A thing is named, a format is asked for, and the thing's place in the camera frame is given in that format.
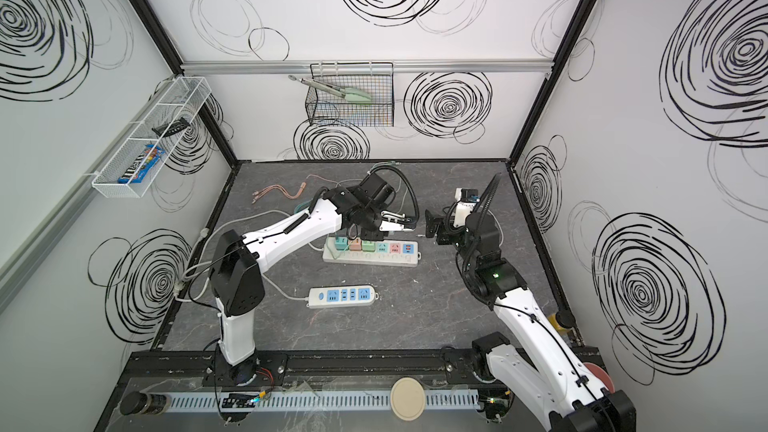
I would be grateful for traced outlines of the teal plug adapter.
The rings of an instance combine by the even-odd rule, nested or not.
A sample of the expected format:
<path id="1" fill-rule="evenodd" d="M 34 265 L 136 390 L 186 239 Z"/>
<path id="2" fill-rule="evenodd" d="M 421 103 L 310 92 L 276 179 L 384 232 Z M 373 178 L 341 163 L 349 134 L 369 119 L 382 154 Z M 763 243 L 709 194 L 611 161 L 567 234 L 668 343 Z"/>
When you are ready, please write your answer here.
<path id="1" fill-rule="evenodd" d="M 349 239 L 346 237 L 335 237 L 334 247 L 337 251 L 347 251 L 349 249 Z"/>

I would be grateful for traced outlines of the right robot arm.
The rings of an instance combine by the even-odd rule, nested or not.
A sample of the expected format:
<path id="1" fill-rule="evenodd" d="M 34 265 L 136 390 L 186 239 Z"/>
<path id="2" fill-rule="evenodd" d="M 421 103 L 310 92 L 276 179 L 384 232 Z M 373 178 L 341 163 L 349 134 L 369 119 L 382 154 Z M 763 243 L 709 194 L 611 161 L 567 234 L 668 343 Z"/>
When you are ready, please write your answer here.
<path id="1" fill-rule="evenodd" d="M 476 341 L 480 377 L 502 382 L 547 431 L 636 430 L 630 398 L 610 391 L 555 330 L 522 275 L 503 257 L 499 228 L 487 212 L 475 209 L 461 228 L 428 213 L 425 234 L 455 247 L 465 286 L 519 343 L 513 346 L 500 336 Z"/>

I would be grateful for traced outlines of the pink plug adapter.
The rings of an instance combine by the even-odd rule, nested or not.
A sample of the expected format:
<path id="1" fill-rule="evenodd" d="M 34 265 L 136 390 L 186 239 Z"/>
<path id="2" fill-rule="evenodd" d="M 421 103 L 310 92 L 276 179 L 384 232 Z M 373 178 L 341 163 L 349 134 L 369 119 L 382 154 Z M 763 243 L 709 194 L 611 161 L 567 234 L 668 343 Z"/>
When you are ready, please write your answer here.
<path id="1" fill-rule="evenodd" d="M 349 250 L 351 252 L 362 252 L 363 251 L 363 240 L 360 238 L 355 238 L 348 242 Z"/>

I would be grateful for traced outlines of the long colourful power strip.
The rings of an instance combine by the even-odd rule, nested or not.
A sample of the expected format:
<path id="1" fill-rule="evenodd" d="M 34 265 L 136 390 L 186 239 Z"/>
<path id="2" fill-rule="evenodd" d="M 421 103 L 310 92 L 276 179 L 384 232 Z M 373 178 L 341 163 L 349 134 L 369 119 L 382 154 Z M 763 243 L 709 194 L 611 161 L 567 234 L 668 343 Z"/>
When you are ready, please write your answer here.
<path id="1" fill-rule="evenodd" d="M 416 267 L 421 259 L 418 244 L 413 241 L 364 241 L 359 238 L 329 237 L 322 259 L 327 263 Z"/>

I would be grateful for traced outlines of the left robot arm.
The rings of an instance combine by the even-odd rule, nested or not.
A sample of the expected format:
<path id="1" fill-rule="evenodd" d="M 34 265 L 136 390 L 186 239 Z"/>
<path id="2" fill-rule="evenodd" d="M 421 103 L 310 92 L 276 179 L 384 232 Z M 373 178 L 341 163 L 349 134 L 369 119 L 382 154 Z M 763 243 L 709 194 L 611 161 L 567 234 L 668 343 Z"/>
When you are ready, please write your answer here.
<path id="1" fill-rule="evenodd" d="M 345 231 L 352 239 L 379 242 L 412 231 L 421 217 L 414 188 L 391 164 L 372 167 L 350 187 L 323 186 L 306 209 L 265 228 L 218 240 L 209 273 L 221 337 L 217 343 L 232 372 L 255 367 L 255 309 L 265 296 L 264 274 L 316 239 Z"/>

